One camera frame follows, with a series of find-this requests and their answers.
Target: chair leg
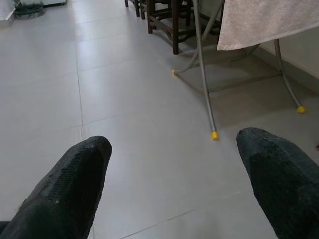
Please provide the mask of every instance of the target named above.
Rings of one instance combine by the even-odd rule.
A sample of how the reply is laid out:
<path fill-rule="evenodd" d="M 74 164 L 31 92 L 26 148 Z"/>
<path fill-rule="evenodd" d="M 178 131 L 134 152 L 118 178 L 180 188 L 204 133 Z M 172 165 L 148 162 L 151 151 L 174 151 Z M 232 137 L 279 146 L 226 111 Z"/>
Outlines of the chair leg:
<path fill-rule="evenodd" d="M 187 0 L 186 26 L 190 26 L 191 0 Z"/>
<path fill-rule="evenodd" d="M 148 16 L 148 30 L 149 34 L 153 33 L 153 26 L 150 16 L 153 13 L 153 0 L 146 0 L 147 16 Z"/>
<path fill-rule="evenodd" d="M 179 1 L 172 0 L 172 19 L 173 19 L 173 54 L 178 55 L 178 7 Z"/>
<path fill-rule="evenodd" d="M 140 17 L 140 1 L 135 0 L 134 5 L 135 5 L 136 16 Z"/>
<path fill-rule="evenodd" d="M 140 3 L 140 8 L 141 8 L 141 18 L 142 20 L 145 20 L 145 5 L 144 5 L 144 2 L 141 1 Z"/>

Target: metal table leg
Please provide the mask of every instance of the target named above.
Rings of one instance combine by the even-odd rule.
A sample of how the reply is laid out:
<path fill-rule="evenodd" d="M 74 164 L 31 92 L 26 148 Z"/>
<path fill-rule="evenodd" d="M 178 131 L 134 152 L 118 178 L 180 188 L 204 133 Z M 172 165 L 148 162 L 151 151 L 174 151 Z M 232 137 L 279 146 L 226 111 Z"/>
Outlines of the metal table leg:
<path fill-rule="evenodd" d="M 210 128 L 212 132 L 211 134 L 212 134 L 213 140 L 218 140 L 219 136 L 216 131 L 216 125 L 215 125 L 214 116 L 213 116 L 213 112 L 211 108 L 211 102 L 209 98 L 209 92 L 208 92 L 208 86 L 207 86 L 207 80 L 206 80 L 206 71 L 205 71 L 205 65 L 204 65 L 203 54 L 202 54 L 202 44 L 201 44 L 202 36 L 201 36 L 201 25 L 199 20 L 198 0 L 193 0 L 193 4 L 194 4 L 198 59 L 199 59 L 199 65 L 201 69 L 201 75 L 203 78 L 204 95 L 205 95 L 205 100 L 206 100 L 207 109 L 208 109 Z"/>
<path fill-rule="evenodd" d="M 286 75 L 286 71 L 284 68 L 284 64 L 283 64 L 283 60 L 281 57 L 281 51 L 280 51 L 280 43 L 279 43 L 279 39 L 274 40 L 275 43 L 275 51 L 276 51 L 276 56 L 277 56 L 277 60 L 278 60 L 278 65 L 279 65 L 279 69 L 280 72 L 282 74 L 283 80 L 285 82 L 285 85 L 289 91 L 289 94 L 291 95 L 291 97 L 293 98 L 294 102 L 297 105 L 297 111 L 301 114 L 303 114 L 304 112 L 306 112 L 306 108 L 304 106 L 302 106 L 302 104 L 300 103 L 300 101 L 298 100 L 298 98 L 296 97 L 293 89 L 291 88 L 290 82 L 288 80 L 288 77 Z"/>
<path fill-rule="evenodd" d="M 212 14 L 211 14 L 211 16 L 210 16 L 210 19 L 209 19 L 209 22 L 208 22 L 208 24 L 207 24 L 207 26 L 206 26 L 206 29 L 205 29 L 203 35 L 201 36 L 201 39 L 202 39 L 203 41 L 206 40 L 206 38 L 207 38 L 209 32 L 211 31 L 211 29 L 212 29 L 212 27 L 213 27 L 213 25 L 214 25 L 214 23 L 215 23 L 215 20 L 216 20 L 216 18 L 217 18 L 217 16 L 218 16 L 218 13 L 220 12 L 220 9 L 222 8 L 223 4 L 224 4 L 224 1 L 221 1 L 221 2 L 220 2 L 220 5 L 219 5 L 219 7 L 216 9 L 216 11 L 213 11 L 213 12 L 212 12 Z M 185 67 L 183 67 L 182 69 L 180 69 L 180 70 L 172 70 L 172 74 L 173 74 L 174 76 L 177 76 L 178 74 L 181 74 L 181 73 L 183 73 L 183 72 L 189 70 L 189 69 L 193 66 L 193 64 L 195 63 L 197 57 L 198 57 L 198 47 L 197 47 L 197 49 L 194 51 L 193 57 L 192 57 L 192 59 L 189 61 L 189 63 L 188 63 Z"/>
<path fill-rule="evenodd" d="M 217 12 L 213 12 L 211 15 L 211 18 L 207 24 L 207 27 L 203 33 L 203 36 L 201 35 L 201 25 L 200 25 L 200 19 L 199 19 L 199 10 L 198 10 L 198 0 L 193 0 L 193 5 L 194 5 L 194 17 L 195 17 L 195 27 L 196 27 L 196 40 L 197 40 L 197 49 L 194 52 L 194 55 L 192 57 L 192 59 L 190 60 L 190 62 L 182 69 L 180 70 L 173 70 L 172 74 L 173 75 L 178 75 L 179 73 L 183 73 L 185 71 L 187 71 L 188 69 L 190 69 L 194 62 L 196 61 L 197 57 L 199 59 L 199 65 L 200 65 L 200 69 L 201 69 L 201 74 L 202 74 L 202 79 L 203 79 L 203 88 L 204 88 L 204 96 L 205 96 L 205 100 L 206 100 L 206 104 L 207 104 L 207 109 L 208 109 L 208 114 L 209 114 L 209 121 L 210 121 L 210 127 L 211 127 L 211 131 L 212 131 L 212 138 L 213 140 L 218 140 L 219 136 L 216 130 L 216 125 L 215 125 L 215 121 L 214 121 L 214 116 L 213 116 L 213 112 L 212 112 L 212 107 L 211 107 L 211 102 L 210 102 L 210 98 L 209 98 L 209 93 L 213 92 L 212 90 L 210 91 L 208 86 L 207 86 L 207 80 L 206 80 L 206 71 L 205 71 L 205 65 L 204 65 L 204 61 L 203 61 L 203 54 L 202 54 L 202 40 L 205 40 L 208 33 L 211 31 L 214 21 L 217 18 L 217 15 L 220 11 L 220 9 L 222 8 L 224 4 L 224 1 L 221 1 L 221 5 L 220 8 L 217 10 Z M 255 47 L 253 47 L 251 49 L 250 52 L 248 52 L 248 55 L 251 54 L 254 50 L 256 50 L 256 48 L 258 47 L 258 45 L 256 45 Z M 294 91 L 292 90 L 289 80 L 287 78 L 285 69 L 284 69 L 284 65 L 283 65 L 283 61 L 282 61 L 282 57 L 281 57 L 281 52 L 280 52 L 280 45 L 279 45 L 279 40 L 276 39 L 275 40 L 275 50 L 276 50 L 276 56 L 278 59 L 278 64 L 279 64 L 279 68 L 280 68 L 280 75 L 282 75 L 283 80 L 285 82 L 285 85 L 292 97 L 292 99 L 294 100 L 294 102 L 297 105 L 297 111 L 299 113 L 304 113 L 306 112 L 306 108 L 304 106 L 301 105 L 301 103 L 299 102 L 299 100 L 297 99 Z M 259 77 L 256 79 L 253 79 L 253 81 L 256 80 L 261 80 L 261 79 L 267 79 L 269 77 L 274 77 L 276 75 L 271 75 L 271 76 L 265 76 L 265 77 Z"/>

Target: tile floor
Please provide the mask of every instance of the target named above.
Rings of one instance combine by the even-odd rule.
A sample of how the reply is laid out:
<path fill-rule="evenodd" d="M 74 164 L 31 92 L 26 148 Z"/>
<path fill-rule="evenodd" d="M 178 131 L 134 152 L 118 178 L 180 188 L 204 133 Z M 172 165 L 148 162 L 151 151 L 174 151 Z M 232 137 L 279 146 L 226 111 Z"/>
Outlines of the tile floor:
<path fill-rule="evenodd" d="M 194 39 L 180 45 L 193 48 Z M 273 71 L 254 58 L 225 59 L 240 53 L 208 47 L 210 83 Z M 319 163 L 319 97 L 294 84 L 309 110 L 299 115 L 278 78 L 212 94 L 221 138 L 213 142 L 199 69 L 170 74 L 189 58 L 173 56 L 160 32 L 147 34 L 121 0 L 71 0 L 1 30 L 0 220 L 68 147 L 103 135 L 114 151 L 90 238 L 276 238 L 235 136 L 261 127 Z"/>

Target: baseboard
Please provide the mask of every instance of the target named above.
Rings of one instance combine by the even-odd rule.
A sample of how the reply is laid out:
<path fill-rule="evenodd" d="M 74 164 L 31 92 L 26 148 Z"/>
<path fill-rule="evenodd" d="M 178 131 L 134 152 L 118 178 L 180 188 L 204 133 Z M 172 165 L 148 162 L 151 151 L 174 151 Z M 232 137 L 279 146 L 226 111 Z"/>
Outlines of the baseboard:
<path fill-rule="evenodd" d="M 277 58 L 272 53 L 266 51 L 263 48 L 258 47 L 254 53 L 254 56 L 258 57 L 265 63 L 271 65 L 274 68 L 278 68 Z M 287 75 L 293 80 L 299 82 L 303 86 L 315 91 L 319 94 L 319 79 L 314 77 L 313 75 L 307 73 L 306 71 L 296 67 L 295 65 L 284 61 L 284 67 Z"/>
<path fill-rule="evenodd" d="M 10 27 L 12 23 L 15 21 L 15 16 L 14 16 L 14 10 L 9 14 L 9 16 L 4 19 L 0 20 L 0 29 Z"/>

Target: wooden chair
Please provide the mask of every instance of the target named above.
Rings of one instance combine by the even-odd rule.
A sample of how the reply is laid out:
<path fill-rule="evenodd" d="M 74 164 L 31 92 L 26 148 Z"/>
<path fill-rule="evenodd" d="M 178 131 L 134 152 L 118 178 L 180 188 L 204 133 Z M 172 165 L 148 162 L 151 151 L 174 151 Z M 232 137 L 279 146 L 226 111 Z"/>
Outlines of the wooden chair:
<path fill-rule="evenodd" d="M 183 5 L 183 0 L 141 0 L 142 18 L 145 18 L 145 11 L 148 15 L 149 34 L 153 33 L 154 27 L 163 30 L 172 41 L 173 53 L 179 53 L 178 44 L 184 42 L 191 36 L 195 36 L 195 29 L 179 30 L 178 22 L 181 17 L 186 18 L 186 26 L 190 25 L 192 1 L 187 0 Z M 156 10 L 157 3 L 167 4 L 167 8 Z M 172 18 L 172 27 L 162 22 L 163 19 Z"/>

